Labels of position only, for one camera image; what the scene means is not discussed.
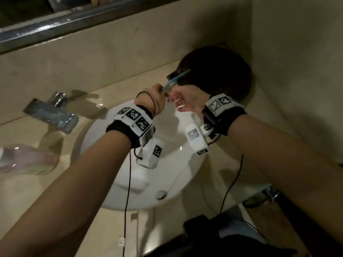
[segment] dark hair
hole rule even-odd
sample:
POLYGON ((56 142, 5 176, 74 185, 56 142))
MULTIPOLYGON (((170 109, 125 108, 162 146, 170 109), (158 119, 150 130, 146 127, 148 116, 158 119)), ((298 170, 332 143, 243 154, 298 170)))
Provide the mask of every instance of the dark hair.
POLYGON ((248 64, 233 51, 221 47, 202 47, 187 54, 178 69, 191 69, 178 80, 180 86, 195 85, 211 95, 225 93, 237 101, 251 88, 248 64))

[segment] marble countertop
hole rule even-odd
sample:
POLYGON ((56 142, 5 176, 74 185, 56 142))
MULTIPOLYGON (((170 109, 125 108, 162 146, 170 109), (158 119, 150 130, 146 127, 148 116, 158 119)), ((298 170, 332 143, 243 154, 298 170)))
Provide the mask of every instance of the marble countertop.
MULTIPOLYGON (((74 94, 81 96, 70 102, 67 110, 79 115, 79 123, 69 135, 29 116, 1 125, 0 146, 22 143, 41 149, 49 148, 60 155, 60 162, 55 170, 44 176, 0 175, 0 238, 70 165, 77 138, 98 114, 133 99, 145 87, 165 83, 166 76, 174 71, 177 64, 178 61, 169 63, 88 94, 75 90, 74 94)), ((253 85, 243 104, 250 115, 297 135, 258 84, 253 85)), ((128 212, 126 256, 141 255, 179 235, 183 223, 192 217, 204 214, 211 218, 217 215, 225 192, 237 175, 240 157, 241 152, 229 139, 221 137, 212 146, 198 174, 177 197, 153 209, 128 212)), ((257 167, 244 159, 241 175, 226 199, 225 209, 244 201, 267 185, 268 181, 257 167)), ((101 208, 77 256, 120 256, 122 247, 118 246, 118 238, 123 236, 123 226, 123 212, 101 208)))

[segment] wall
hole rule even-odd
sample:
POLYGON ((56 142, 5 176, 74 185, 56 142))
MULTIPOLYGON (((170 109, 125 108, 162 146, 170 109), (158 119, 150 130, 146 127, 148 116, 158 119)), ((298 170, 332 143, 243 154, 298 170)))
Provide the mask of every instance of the wall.
POLYGON ((228 44, 303 140, 343 162, 343 0, 239 0, 228 44))
POLYGON ((33 99, 90 92, 224 43, 232 0, 180 0, 0 56, 0 124, 33 99))

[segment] chrome faucet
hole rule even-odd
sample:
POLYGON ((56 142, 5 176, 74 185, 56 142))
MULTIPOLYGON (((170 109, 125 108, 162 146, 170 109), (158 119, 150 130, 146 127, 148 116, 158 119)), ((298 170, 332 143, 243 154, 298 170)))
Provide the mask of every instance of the chrome faucet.
POLYGON ((76 114, 68 113, 62 108, 66 106, 69 100, 65 94, 57 91, 47 102, 33 99, 23 112, 69 134, 79 122, 79 117, 76 114))

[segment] pink bottle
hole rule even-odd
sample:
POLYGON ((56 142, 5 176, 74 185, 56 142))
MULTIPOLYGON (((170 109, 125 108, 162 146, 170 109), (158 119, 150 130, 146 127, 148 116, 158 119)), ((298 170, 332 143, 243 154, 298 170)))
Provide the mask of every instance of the pink bottle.
POLYGON ((59 156, 28 145, 0 147, 0 173, 44 175, 56 168, 59 156))

